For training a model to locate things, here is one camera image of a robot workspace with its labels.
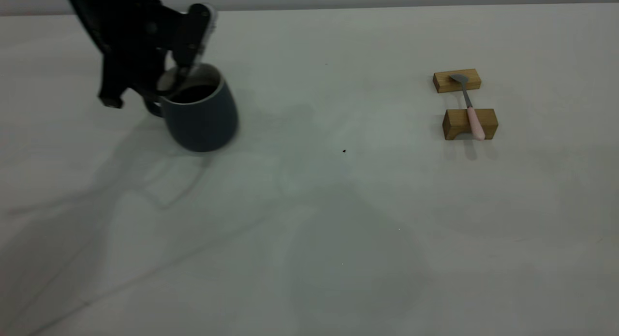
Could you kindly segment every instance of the dark blue mug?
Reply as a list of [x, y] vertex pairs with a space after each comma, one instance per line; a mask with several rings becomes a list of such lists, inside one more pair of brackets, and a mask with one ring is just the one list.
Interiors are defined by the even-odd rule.
[[[169, 88], [177, 70], [166, 71], [157, 87]], [[161, 96], [161, 114], [170, 134], [196, 152], [221, 148], [238, 128], [238, 113], [223, 74], [210, 64], [197, 65], [175, 93]]]

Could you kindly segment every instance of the table surface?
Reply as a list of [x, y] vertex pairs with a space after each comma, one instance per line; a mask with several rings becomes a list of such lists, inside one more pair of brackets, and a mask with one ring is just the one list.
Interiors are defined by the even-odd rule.
[[[99, 103], [75, 17], [0, 18], [0, 334], [616, 335], [618, 20], [224, 12], [241, 127], [194, 154]], [[448, 142], [468, 68], [499, 128]]]

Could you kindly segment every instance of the metal spoon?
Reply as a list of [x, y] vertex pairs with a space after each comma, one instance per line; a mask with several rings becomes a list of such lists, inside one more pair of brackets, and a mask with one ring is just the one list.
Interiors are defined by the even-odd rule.
[[466, 92], [466, 83], [469, 82], [469, 78], [463, 74], [453, 74], [450, 77], [458, 81], [462, 85], [462, 93], [464, 93], [464, 100], [466, 101], [466, 107], [467, 107], [466, 111], [469, 114], [469, 122], [471, 123], [471, 132], [473, 132], [473, 136], [477, 140], [486, 139], [486, 134], [484, 133], [484, 129], [482, 128], [482, 125], [479, 123], [479, 118], [477, 118], [475, 109], [473, 109], [473, 104], [471, 104], [471, 99], [469, 98], [469, 94]]

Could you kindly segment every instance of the pink spoon handle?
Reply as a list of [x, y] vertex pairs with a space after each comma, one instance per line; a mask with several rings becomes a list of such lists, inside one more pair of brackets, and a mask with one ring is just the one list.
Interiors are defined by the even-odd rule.
[[475, 109], [473, 109], [473, 107], [469, 107], [466, 111], [469, 114], [469, 122], [471, 123], [471, 131], [473, 132], [473, 136], [477, 140], [485, 140], [486, 134], [484, 133], [482, 125], [479, 123], [479, 118], [477, 118]]

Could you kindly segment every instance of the coffee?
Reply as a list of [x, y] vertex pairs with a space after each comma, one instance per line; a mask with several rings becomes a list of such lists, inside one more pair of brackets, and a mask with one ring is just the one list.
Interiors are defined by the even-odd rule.
[[203, 100], [213, 94], [216, 89], [217, 87], [210, 85], [189, 87], [175, 94], [170, 100], [179, 104], [188, 104]]

